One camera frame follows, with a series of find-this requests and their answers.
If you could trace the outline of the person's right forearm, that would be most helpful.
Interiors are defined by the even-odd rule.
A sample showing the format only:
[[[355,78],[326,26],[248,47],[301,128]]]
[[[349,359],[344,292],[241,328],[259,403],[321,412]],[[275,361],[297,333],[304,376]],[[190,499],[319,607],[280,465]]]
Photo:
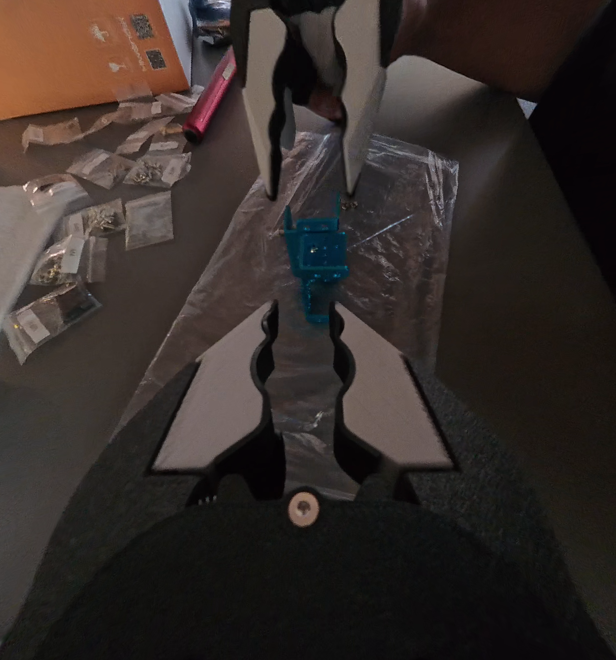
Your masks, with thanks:
[[[416,56],[537,102],[607,1],[404,1],[390,61]]]

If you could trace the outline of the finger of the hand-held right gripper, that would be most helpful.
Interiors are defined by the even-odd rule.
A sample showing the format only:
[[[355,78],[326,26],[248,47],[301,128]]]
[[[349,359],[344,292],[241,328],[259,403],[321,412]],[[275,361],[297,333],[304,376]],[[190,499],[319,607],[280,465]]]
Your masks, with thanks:
[[[345,64],[340,93],[342,163],[347,194],[353,196],[386,83],[380,58],[380,3],[345,1],[334,18],[334,38]]]
[[[286,25],[273,9],[250,13],[243,99],[260,177],[272,201],[278,196],[282,149],[289,147],[289,97],[279,70],[286,42]]]

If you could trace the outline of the orange cardboard box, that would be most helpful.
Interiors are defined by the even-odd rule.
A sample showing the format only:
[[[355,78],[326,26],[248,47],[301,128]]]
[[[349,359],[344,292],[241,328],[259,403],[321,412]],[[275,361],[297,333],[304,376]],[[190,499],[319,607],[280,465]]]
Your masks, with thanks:
[[[191,85],[188,1],[0,1],[0,120]]]

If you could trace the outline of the slim dark red screwdriver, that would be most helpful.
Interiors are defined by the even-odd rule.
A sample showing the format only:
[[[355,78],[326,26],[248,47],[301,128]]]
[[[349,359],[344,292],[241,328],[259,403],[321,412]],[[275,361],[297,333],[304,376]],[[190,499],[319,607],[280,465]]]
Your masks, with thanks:
[[[236,72],[235,54],[230,47],[183,123],[183,134],[191,144],[199,144],[204,139],[207,128],[235,80]]]

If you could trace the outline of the white foam sheet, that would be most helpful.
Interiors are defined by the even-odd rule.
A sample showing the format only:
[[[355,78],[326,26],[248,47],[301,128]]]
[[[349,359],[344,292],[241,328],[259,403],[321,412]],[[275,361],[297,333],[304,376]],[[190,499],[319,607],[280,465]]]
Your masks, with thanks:
[[[0,186],[0,331],[58,221],[89,202],[72,177]]]

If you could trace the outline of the group of small hardware bags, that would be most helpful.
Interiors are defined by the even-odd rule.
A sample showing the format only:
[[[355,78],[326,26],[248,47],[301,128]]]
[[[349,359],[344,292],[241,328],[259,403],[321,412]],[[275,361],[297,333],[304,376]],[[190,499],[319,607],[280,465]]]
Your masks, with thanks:
[[[171,188],[190,171],[191,154],[177,116],[204,100],[204,87],[119,103],[87,130],[78,118],[30,123],[30,146],[65,146],[112,125],[141,124],[114,151],[82,146],[61,173],[23,185],[32,207],[49,212],[51,236],[34,259],[29,285],[44,289],[6,315],[3,332],[19,364],[46,343],[101,309],[90,285],[106,280],[109,239],[123,234],[127,250],[173,239]]]

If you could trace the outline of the blue metal bracket assembly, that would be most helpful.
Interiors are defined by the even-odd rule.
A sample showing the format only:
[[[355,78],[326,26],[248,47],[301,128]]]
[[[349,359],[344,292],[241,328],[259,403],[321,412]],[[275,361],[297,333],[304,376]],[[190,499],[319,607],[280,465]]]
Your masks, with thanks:
[[[313,324],[327,323],[329,316],[314,309],[315,285],[333,285],[349,276],[347,235],[339,228],[341,195],[327,217],[294,219],[289,205],[283,213],[283,236],[293,276],[299,281],[304,317]]]

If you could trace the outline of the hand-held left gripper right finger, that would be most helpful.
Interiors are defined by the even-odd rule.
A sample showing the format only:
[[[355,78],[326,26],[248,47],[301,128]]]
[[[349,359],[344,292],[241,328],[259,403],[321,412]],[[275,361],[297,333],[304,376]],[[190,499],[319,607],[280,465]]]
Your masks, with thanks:
[[[408,359],[350,310],[329,305],[334,456],[344,471],[452,471],[452,455]]]

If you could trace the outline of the clear plastic bag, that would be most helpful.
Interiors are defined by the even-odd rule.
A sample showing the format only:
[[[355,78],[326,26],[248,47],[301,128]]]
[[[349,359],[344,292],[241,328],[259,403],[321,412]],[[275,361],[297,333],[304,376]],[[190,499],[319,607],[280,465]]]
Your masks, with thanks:
[[[333,499],[352,499],[358,485],[333,456],[333,370],[328,324],[306,321],[299,281],[282,236],[283,213],[327,217],[344,187],[334,135],[300,133],[287,153],[279,195],[256,181],[123,414],[125,425],[190,360],[230,332],[262,303],[279,301],[275,369],[268,380],[273,423],[287,457],[286,489],[311,485]],[[412,362],[434,370],[444,283],[458,189],[458,164],[423,147],[375,136],[355,194],[340,212],[349,276],[329,300],[347,309]]]

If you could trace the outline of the clear bag of blue parts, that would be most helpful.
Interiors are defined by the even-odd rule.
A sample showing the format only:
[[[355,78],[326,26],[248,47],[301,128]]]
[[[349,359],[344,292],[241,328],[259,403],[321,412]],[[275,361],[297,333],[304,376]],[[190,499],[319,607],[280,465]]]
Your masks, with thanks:
[[[213,47],[230,46],[231,3],[232,1],[188,1],[193,36]]]

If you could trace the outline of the person's right hand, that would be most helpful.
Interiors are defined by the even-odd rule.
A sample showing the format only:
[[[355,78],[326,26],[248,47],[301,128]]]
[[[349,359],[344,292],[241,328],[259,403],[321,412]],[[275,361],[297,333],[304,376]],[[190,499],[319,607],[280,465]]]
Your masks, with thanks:
[[[331,88],[321,84],[312,89],[307,108],[312,113],[336,125],[341,125],[344,120],[341,99],[334,95]]]

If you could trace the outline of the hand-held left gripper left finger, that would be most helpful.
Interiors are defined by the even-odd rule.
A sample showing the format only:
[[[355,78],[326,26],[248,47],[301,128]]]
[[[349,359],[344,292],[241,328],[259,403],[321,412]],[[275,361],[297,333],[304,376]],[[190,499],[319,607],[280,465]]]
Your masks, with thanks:
[[[196,360],[196,371],[152,462],[155,473],[215,471],[237,452],[273,454],[266,381],[274,369],[272,346],[279,309],[267,301]]]

